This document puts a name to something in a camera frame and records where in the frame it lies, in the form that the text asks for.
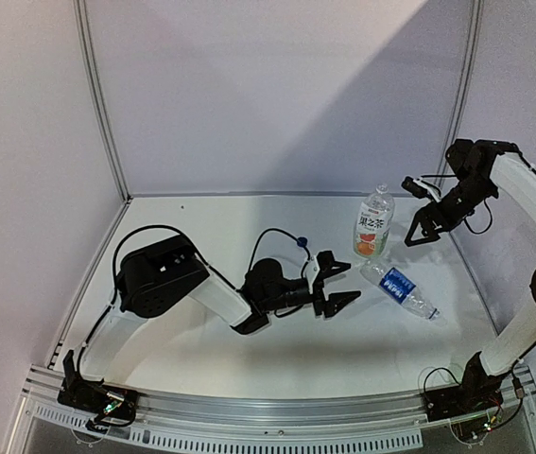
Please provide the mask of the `clear tea bottle white label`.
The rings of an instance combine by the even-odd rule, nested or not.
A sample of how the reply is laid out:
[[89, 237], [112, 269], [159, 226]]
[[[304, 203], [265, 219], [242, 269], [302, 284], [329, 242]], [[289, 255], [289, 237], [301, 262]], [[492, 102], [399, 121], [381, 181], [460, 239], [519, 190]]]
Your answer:
[[354, 252], [364, 259], [372, 259], [385, 250], [395, 201], [385, 183], [378, 184], [375, 190], [360, 204], [354, 225]]

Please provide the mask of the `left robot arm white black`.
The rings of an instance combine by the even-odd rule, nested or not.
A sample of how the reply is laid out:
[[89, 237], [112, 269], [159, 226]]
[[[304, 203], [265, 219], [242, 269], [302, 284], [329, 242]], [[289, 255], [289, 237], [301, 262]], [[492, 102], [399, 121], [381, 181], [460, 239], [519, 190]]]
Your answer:
[[326, 280], [350, 269], [330, 250], [309, 253], [300, 277], [286, 278], [280, 262], [265, 258], [252, 264], [241, 288], [212, 266], [183, 232], [112, 260], [112, 298], [79, 347], [62, 366], [70, 396], [85, 410], [105, 403], [101, 384], [116, 354], [151, 319], [189, 298], [216, 314], [234, 332], [247, 336], [269, 325], [285, 308], [311, 306], [331, 319], [357, 300], [358, 290], [325, 294]]

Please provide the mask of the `right wall metal post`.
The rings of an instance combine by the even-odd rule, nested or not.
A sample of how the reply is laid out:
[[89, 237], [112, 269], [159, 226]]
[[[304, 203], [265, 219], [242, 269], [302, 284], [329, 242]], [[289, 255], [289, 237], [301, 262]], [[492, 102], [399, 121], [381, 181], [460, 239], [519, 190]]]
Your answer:
[[484, 2], [482, 0], [475, 0], [471, 2], [467, 39], [464, 47], [453, 111], [444, 142], [444, 149], [447, 149], [458, 136], [458, 130], [460, 128], [460, 123], [469, 95], [472, 74], [475, 67], [475, 57], [479, 43], [483, 9]]

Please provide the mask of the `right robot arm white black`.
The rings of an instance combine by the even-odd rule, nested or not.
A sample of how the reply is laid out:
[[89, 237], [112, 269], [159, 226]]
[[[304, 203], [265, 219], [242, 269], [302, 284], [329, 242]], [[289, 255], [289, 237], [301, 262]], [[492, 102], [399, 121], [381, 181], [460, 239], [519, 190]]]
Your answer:
[[[426, 199], [410, 223], [408, 247], [433, 243], [471, 216], [489, 198], [509, 196], [536, 226], [536, 167], [511, 142], [457, 139], [445, 153], [456, 184], [438, 194], [423, 178], [405, 177], [401, 186]], [[503, 331], [466, 363], [462, 380], [452, 389], [458, 409], [473, 412], [499, 391], [516, 363], [536, 346], [536, 269], [524, 300]]]

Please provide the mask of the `clear pepsi bottle blue label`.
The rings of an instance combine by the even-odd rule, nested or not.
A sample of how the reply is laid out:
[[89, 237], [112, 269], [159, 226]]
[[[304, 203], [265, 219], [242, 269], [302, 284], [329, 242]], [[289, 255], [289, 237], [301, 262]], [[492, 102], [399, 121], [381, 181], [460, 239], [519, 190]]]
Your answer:
[[394, 303], [415, 316], [430, 322], [441, 316], [440, 311], [424, 298], [417, 284], [395, 266], [383, 261], [370, 261], [362, 265], [360, 273]]

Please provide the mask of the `aluminium front rail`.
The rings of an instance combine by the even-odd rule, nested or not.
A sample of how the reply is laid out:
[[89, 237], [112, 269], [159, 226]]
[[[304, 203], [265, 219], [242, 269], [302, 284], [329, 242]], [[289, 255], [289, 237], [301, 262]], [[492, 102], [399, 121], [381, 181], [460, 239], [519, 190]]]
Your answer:
[[536, 386], [520, 367], [503, 403], [431, 420], [424, 388], [374, 396], [260, 400], [143, 393], [137, 420], [96, 433], [59, 404], [60, 373], [32, 367], [9, 453], [536, 453]]

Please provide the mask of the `wall metal post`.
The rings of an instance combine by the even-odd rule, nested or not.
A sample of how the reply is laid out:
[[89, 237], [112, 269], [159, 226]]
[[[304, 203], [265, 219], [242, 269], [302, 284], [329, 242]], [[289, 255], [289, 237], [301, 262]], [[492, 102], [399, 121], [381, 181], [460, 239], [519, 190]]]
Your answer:
[[117, 193], [123, 202], [128, 202], [131, 199], [130, 189], [118, 154], [106, 98], [101, 83], [99, 67], [95, 55], [88, 5], [84, 0], [74, 0], [73, 8], [78, 28], [78, 40], [81, 48], [82, 62], [89, 86], [99, 135], [108, 159], [109, 168], [112, 173]]
[[467, 39], [464, 47], [453, 111], [444, 142], [444, 149], [447, 149], [458, 136], [458, 130], [460, 128], [460, 123], [469, 95], [472, 74], [475, 67], [475, 57], [479, 43], [483, 9], [484, 2], [482, 0], [475, 0], [471, 2]]

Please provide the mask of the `left wall metal post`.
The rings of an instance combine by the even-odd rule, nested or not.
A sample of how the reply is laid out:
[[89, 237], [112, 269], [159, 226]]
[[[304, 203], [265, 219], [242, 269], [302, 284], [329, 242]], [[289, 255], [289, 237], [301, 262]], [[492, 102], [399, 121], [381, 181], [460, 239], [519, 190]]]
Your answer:
[[81, 48], [82, 62], [89, 86], [99, 135], [108, 159], [109, 168], [112, 173], [117, 193], [123, 202], [128, 202], [131, 199], [130, 189], [118, 154], [106, 98], [101, 83], [99, 67], [95, 55], [88, 5], [84, 0], [74, 0], [73, 8], [78, 28], [78, 40]]

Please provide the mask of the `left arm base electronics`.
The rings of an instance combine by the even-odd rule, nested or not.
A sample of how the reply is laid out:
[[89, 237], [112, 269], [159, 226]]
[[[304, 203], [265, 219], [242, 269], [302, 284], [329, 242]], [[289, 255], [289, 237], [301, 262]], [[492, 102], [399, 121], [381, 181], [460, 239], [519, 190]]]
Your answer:
[[91, 413], [85, 428], [97, 433], [107, 433], [110, 428], [131, 426], [137, 417], [139, 393], [134, 390], [108, 386], [102, 379], [87, 380], [82, 377], [69, 350], [63, 359], [64, 379], [58, 394], [58, 402], [74, 410]]

